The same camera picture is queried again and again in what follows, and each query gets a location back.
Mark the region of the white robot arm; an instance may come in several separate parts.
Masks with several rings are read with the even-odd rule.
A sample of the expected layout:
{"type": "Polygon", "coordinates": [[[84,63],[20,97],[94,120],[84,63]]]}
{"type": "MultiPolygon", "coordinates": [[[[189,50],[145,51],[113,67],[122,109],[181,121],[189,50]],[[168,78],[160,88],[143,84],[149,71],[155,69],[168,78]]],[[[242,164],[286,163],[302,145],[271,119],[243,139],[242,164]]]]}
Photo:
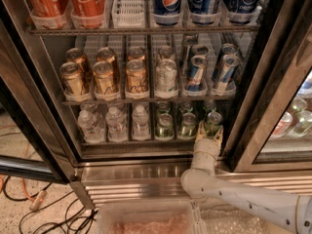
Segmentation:
{"type": "Polygon", "coordinates": [[[193,199],[219,199],[251,215],[268,220],[294,234],[312,234],[312,197],[252,187],[215,176],[223,127],[208,138],[204,122],[199,123],[191,166],[180,183],[193,199]]]}

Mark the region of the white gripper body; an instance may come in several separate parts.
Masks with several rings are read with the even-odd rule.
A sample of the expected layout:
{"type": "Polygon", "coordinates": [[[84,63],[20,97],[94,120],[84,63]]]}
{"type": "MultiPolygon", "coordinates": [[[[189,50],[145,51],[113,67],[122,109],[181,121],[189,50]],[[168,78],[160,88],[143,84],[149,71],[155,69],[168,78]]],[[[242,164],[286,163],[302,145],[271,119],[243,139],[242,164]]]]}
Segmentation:
{"type": "Polygon", "coordinates": [[[221,140],[217,138],[202,138],[195,141],[192,168],[215,172],[216,159],[220,154],[221,140]]]}

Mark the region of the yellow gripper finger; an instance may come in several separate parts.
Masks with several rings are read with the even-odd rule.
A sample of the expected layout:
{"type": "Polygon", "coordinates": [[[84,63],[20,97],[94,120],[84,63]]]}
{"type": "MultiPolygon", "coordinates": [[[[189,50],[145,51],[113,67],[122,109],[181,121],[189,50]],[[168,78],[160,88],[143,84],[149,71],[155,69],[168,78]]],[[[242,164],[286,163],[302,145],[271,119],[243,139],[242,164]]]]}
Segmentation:
{"type": "Polygon", "coordinates": [[[223,139],[223,126],[220,126],[216,134],[214,135],[214,140],[222,142],[223,139]]]}
{"type": "Polygon", "coordinates": [[[201,121],[198,125],[198,130],[197,130],[197,135],[195,140],[199,141],[201,139],[205,139],[207,137],[206,135],[206,130],[205,130],[205,126],[204,126],[204,122],[201,121]]]}

